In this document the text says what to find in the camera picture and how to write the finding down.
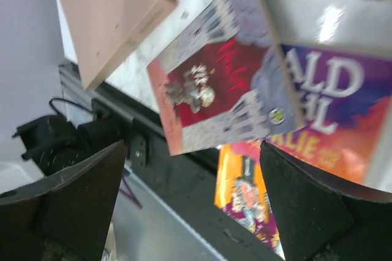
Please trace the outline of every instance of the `round logo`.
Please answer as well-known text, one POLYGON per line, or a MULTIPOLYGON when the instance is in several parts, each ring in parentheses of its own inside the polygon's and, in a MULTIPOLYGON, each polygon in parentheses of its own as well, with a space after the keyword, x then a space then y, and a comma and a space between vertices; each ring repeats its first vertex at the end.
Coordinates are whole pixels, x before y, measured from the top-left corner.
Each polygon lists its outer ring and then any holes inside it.
POLYGON ((272 124, 278 125, 284 121, 286 115, 282 108, 275 108, 270 111, 270 113, 268 114, 268 118, 272 124))

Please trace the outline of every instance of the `book cover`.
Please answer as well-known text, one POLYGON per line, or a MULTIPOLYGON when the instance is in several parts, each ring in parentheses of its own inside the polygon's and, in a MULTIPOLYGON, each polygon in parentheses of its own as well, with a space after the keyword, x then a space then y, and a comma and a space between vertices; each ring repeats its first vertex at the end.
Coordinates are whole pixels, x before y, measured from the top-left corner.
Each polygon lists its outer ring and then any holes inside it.
POLYGON ((147 68, 170 153, 303 126, 262 0, 214 0, 147 68))
POLYGON ((392 58, 328 47, 282 48, 308 124, 269 141, 313 166, 362 183, 391 105, 392 58))
POLYGON ((260 144, 257 154, 248 152, 252 144, 220 149, 215 205, 284 257, 258 159, 260 144))

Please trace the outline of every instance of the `red book cover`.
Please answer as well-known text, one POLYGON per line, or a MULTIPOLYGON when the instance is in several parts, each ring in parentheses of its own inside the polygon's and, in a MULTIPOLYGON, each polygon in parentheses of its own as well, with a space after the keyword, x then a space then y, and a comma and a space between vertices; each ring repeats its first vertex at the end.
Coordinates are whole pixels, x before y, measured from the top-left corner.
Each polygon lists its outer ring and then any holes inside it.
POLYGON ((149 66, 171 154, 302 127, 263 0, 214 0, 149 66))

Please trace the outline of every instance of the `purple book cover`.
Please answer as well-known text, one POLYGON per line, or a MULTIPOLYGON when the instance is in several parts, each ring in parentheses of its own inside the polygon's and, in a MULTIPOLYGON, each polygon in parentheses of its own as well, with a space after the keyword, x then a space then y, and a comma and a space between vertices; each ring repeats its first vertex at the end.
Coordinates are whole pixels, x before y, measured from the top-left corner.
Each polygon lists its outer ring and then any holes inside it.
POLYGON ((271 142, 298 159, 361 183, 392 94, 392 59, 282 45, 308 125, 271 142))

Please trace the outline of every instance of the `black plastic part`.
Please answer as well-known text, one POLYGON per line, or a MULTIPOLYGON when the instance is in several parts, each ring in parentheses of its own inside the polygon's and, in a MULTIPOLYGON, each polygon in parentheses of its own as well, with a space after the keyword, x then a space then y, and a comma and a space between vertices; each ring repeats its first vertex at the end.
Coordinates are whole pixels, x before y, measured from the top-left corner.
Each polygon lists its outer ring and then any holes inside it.
POLYGON ((93 154, 88 152, 74 125, 60 115, 30 121, 17 128, 13 138, 17 136, 26 147, 22 158, 32 159, 45 175, 54 174, 93 154))
POLYGON ((140 165, 145 167, 148 162, 147 141, 143 135, 135 134, 129 141, 129 159, 132 166, 140 165))
POLYGON ((77 165, 0 194, 0 260, 100 260, 124 161, 124 145, 115 143, 77 165))
POLYGON ((286 261, 392 260, 392 194, 262 143, 260 163, 286 261))
POLYGON ((98 150, 124 138, 121 123, 116 118, 103 118, 84 123, 77 128, 78 135, 90 148, 98 150))

